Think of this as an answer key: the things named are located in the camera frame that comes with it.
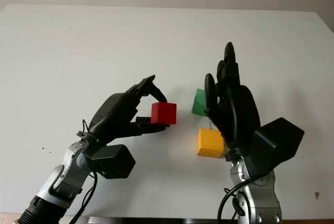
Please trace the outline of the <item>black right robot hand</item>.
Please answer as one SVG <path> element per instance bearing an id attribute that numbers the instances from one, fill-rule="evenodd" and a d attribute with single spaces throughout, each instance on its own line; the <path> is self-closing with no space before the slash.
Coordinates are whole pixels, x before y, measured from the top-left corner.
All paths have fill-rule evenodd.
<path id="1" fill-rule="evenodd" d="M 253 134 L 260 128 L 259 113 L 251 91 L 240 82 L 232 42 L 218 63 L 217 78 L 205 76 L 205 115 L 220 131 L 232 160 L 249 154 Z"/>

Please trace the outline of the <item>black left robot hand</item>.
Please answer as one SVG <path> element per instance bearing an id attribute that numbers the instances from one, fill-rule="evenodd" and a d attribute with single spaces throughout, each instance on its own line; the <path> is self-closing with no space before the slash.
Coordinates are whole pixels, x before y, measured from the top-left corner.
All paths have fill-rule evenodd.
<path id="1" fill-rule="evenodd" d="M 137 107 L 142 97 L 153 96 L 159 102 L 167 102 L 161 90 L 155 86 L 155 75 L 144 78 L 127 91 L 111 95 L 98 109 L 89 124 L 89 132 L 107 144 L 117 138 L 157 133 L 170 125 L 151 123 L 150 117 L 137 117 Z"/>

